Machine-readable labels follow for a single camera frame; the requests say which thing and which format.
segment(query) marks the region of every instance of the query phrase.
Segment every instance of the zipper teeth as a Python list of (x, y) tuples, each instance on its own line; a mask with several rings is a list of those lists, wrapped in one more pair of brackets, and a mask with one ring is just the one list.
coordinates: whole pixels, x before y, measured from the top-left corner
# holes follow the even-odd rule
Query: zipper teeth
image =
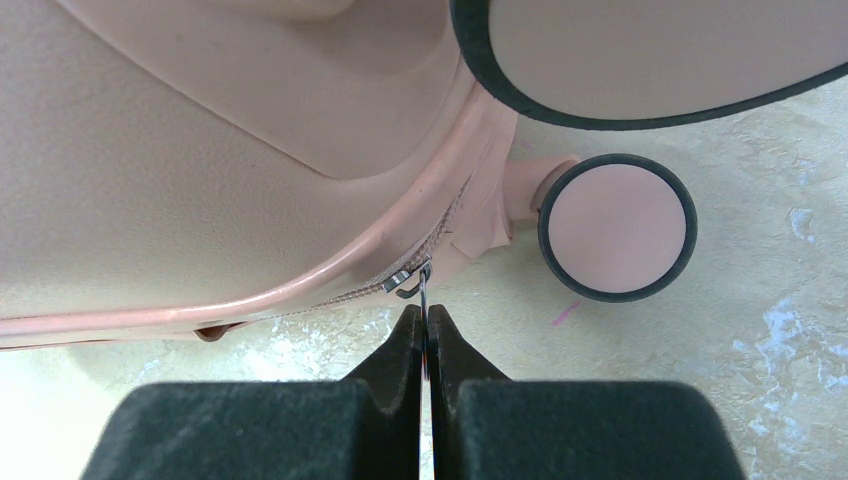
[[(435, 249), (436, 245), (438, 245), (439, 240), (441, 240), (442, 237), (444, 236), (444, 234), (447, 233), (448, 223), (450, 222), (451, 218), (453, 218), (453, 215), (456, 213), (457, 208), (459, 208), (459, 201), (462, 199), (463, 195), (465, 194), (465, 190), (468, 187), (468, 183), (469, 182), (466, 181), (465, 184), (462, 186), (462, 188), (459, 191), (459, 194), (454, 199), (454, 201), (451, 202), (450, 207), (448, 207), (448, 210), (445, 212), (444, 215), (442, 215), (442, 219), (439, 220), (439, 223), (436, 225), (436, 228), (434, 228), (433, 231), (430, 232), (430, 235), (427, 237), (427, 239), (424, 241), (424, 243), (422, 243), (421, 246), (418, 247), (417, 250), (415, 250), (415, 253), (412, 254), (412, 256), (409, 258), (409, 260), (407, 260), (403, 264), (403, 266), (400, 267), (396, 271), (406, 270), (407, 272), (413, 272), (413, 271), (421, 268), (421, 264), (423, 264), (425, 262), (427, 257)], [(386, 279), (379, 280), (379, 281), (377, 281), (373, 284), (370, 284), (370, 285), (358, 288), (356, 290), (352, 290), (352, 291), (347, 292), (345, 294), (339, 295), (337, 297), (331, 298), (330, 300), (327, 300), (326, 302), (319, 303), (318, 305), (315, 305), (314, 307), (307, 308), (305, 310), (299, 310), (297, 312), (286, 313), (284, 315), (278, 315), (278, 316), (271, 317), (271, 318), (288, 317), (288, 316), (291, 316), (291, 315), (298, 315), (298, 314), (301, 314), (301, 313), (308, 313), (308, 312), (320, 310), (320, 309), (323, 309), (323, 308), (330, 308), (330, 307), (342, 305), (344, 303), (350, 302), (351, 300), (356, 300), (357, 298), (362, 298), (366, 295), (371, 295), (371, 294), (382, 291), (383, 282), (385, 282), (385, 281), (386, 281)]]

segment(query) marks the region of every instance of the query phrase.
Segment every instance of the pink circle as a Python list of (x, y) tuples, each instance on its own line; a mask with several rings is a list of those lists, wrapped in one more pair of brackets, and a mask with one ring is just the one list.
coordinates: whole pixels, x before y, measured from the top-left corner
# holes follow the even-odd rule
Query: pink circle
[(660, 176), (633, 165), (603, 165), (559, 193), (548, 236), (554, 258), (575, 281), (627, 293), (671, 269), (683, 250), (686, 215)]

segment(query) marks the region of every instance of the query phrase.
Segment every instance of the pink bag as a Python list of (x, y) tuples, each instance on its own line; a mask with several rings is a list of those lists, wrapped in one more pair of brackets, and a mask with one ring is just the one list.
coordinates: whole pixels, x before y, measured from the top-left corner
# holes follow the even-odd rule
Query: pink bag
[[(805, 88), (794, 82), (807, 76), (772, 69), (738, 91), (723, 89), (724, 71), (709, 87), (687, 84), (701, 92), (688, 101), (673, 77), (616, 83), (616, 68), (630, 73), (633, 55), (651, 55), (609, 53), (633, 45), (620, 22), (610, 43), (551, 43), (551, 25), (577, 35), (572, 19), (594, 18), (569, 9), (595, 8), (552, 1), (491, 12), (471, 0), (4, 5), (0, 349), (214, 341), (279, 315), (385, 301), (430, 258), (439, 281), (508, 245), (522, 218), (540, 219), (553, 274), (581, 294), (627, 301), (663, 288), (695, 243), (680, 181), (627, 155), (576, 168), (571, 156), (506, 163), (512, 108), (584, 128), (664, 126), (785, 98), (837, 69)], [(681, 5), (696, 17), (709, 8)], [(834, 28), (821, 30), (845, 36), (848, 9), (828, 8), (790, 13), (827, 18)], [(518, 35), (509, 23), (551, 9), (561, 24)], [(685, 8), (672, 13), (693, 23)], [(676, 34), (656, 32), (651, 46)], [(714, 33), (704, 35), (724, 38)], [(831, 57), (817, 58), (798, 68), (824, 71)], [(691, 63), (651, 64), (663, 59)], [(559, 102), (563, 85), (578, 94)]]

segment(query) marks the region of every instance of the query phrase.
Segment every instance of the concrete surface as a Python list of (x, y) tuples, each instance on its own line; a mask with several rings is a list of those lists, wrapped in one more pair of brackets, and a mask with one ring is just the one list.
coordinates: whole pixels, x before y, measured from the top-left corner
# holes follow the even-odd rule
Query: concrete surface
[[(523, 120), (512, 156), (629, 152), (688, 185), (688, 269), (634, 304), (583, 300), (548, 272), (534, 226), (432, 299), (516, 379), (671, 379), (715, 404), (750, 478), (845, 478), (848, 457), (848, 82), (698, 125), (580, 132)], [(162, 380), (333, 379), (400, 308), (318, 312), (215, 344), (90, 345), (0, 355), (0, 477), (74, 478), (110, 410)], [(429, 438), (423, 439), (425, 450)], [(424, 452), (422, 464), (432, 464)]]

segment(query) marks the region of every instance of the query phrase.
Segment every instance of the black rim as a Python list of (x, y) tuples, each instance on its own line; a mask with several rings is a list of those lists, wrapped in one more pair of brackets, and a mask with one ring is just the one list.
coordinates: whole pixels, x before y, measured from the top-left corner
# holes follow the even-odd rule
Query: black rim
[(459, 48), (471, 72), (495, 98), (518, 113), (545, 123), (584, 130), (644, 130), (702, 122), (732, 115), (804, 93), (848, 75), (848, 63), (794, 85), (722, 107), (643, 120), (604, 120), (569, 115), (548, 108), (522, 93), (501, 70), (489, 38), (488, 0), (451, 0), (451, 16)]
[[(665, 275), (660, 277), (654, 283), (632, 292), (609, 293), (595, 290), (583, 285), (565, 272), (565, 269), (562, 268), (562, 265), (560, 265), (556, 260), (556, 257), (554, 257), (553, 250), (551, 249), (548, 226), (551, 219), (551, 210), (553, 209), (554, 202), (560, 192), (562, 192), (562, 190), (579, 175), (593, 168), (604, 165), (633, 165), (644, 168), (645, 170), (659, 176), (671, 187), (672, 190), (674, 190), (674, 193), (680, 200), (680, 204), (683, 206), (683, 215), (686, 218), (686, 234), (683, 238), (683, 248), (681, 248), (680, 255), (677, 257), (674, 265), (671, 266)], [(539, 212), (539, 246), (542, 249), (542, 256), (548, 264), (548, 267), (550, 267), (551, 271), (554, 272), (554, 275), (556, 275), (556, 277), (568, 288), (574, 290), (580, 295), (583, 295), (584, 297), (588, 297), (593, 300), (600, 300), (602, 302), (621, 303), (641, 300), (667, 287), (678, 276), (680, 276), (680, 273), (684, 268), (686, 268), (686, 264), (689, 263), (689, 259), (692, 257), (692, 252), (695, 250), (695, 241), (697, 238), (698, 216), (695, 213), (695, 203), (692, 201), (692, 197), (689, 196), (689, 192), (686, 190), (686, 187), (683, 186), (683, 182), (671, 173), (671, 170), (663, 167), (653, 160), (639, 157), (637, 155), (613, 153), (590, 158), (589, 160), (578, 163), (554, 182), (550, 191), (548, 191), (545, 195), (545, 200), (542, 202), (542, 208)]]

